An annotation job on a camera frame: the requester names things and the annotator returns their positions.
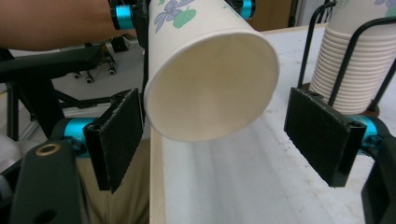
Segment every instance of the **white table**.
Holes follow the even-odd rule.
[[[283,131],[297,85],[307,27],[262,34],[275,47],[280,77],[271,104],[246,129],[214,141],[180,143],[151,134],[151,223],[364,223],[361,188],[373,160],[358,156],[345,188],[321,180]],[[304,82],[312,78],[323,26],[316,29]],[[380,103],[395,133],[395,82]]]

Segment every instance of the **black wire holder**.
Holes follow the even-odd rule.
[[[336,5],[336,2],[330,2],[330,3],[325,3],[321,7],[319,7],[313,14],[311,21],[309,22],[309,28],[308,28],[308,34],[305,42],[305,48],[304,48],[304,55],[303,55],[303,61],[301,65],[301,70],[300,70],[300,76],[298,80],[297,87],[302,88],[303,87],[303,80],[304,80],[304,73],[305,73],[305,68],[306,68],[306,63],[308,60],[308,55],[309,55],[309,50],[311,47],[311,42],[312,42],[312,36],[314,34],[314,29],[315,25],[318,20],[318,16],[321,15],[324,10],[326,10],[329,7],[334,7]],[[356,32],[353,34],[351,37],[349,44],[346,48],[346,54],[344,56],[344,60],[341,63],[340,70],[337,75],[337,79],[334,82],[334,86],[332,88],[332,94],[329,98],[328,105],[333,106],[335,98],[337,96],[337,93],[340,89],[341,83],[343,81],[344,75],[347,70],[347,66],[349,64],[350,58],[352,57],[353,50],[356,47],[356,44],[359,40],[359,37],[361,36],[362,33],[364,33],[366,30],[379,26],[379,25],[389,25],[396,23],[396,17],[387,17],[387,18],[381,18],[381,19],[375,19],[372,21],[367,21],[364,23],[361,27],[356,30]],[[391,82],[393,75],[396,72],[396,60],[393,62],[392,66],[390,67],[388,74],[384,78],[384,81],[381,84],[381,87],[379,88],[374,100],[371,102],[367,110],[369,112],[377,112],[377,106],[379,101],[381,100],[382,96],[384,95],[389,83]]]

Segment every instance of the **stack of paper cups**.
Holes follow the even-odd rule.
[[[310,90],[329,101],[334,82],[354,32],[367,21],[396,16],[396,2],[341,0],[321,43]],[[396,53],[396,24],[364,32],[349,61],[333,107],[343,114],[364,112],[378,91]]]
[[[154,129],[203,141],[262,114],[277,83],[276,53],[224,0],[156,0],[149,15],[145,108]]]

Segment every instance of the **person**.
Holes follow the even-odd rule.
[[[107,0],[5,0],[0,48],[50,50],[104,42],[135,30],[114,28]]]
[[[135,30],[116,30],[107,0],[4,0],[0,7],[0,48],[51,50],[105,42]],[[90,159],[78,159],[93,224],[149,223],[149,140],[134,154],[120,188],[98,188]]]

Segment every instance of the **wooden cabinet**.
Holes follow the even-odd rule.
[[[257,31],[287,28],[292,0],[256,0],[254,17],[247,21]]]

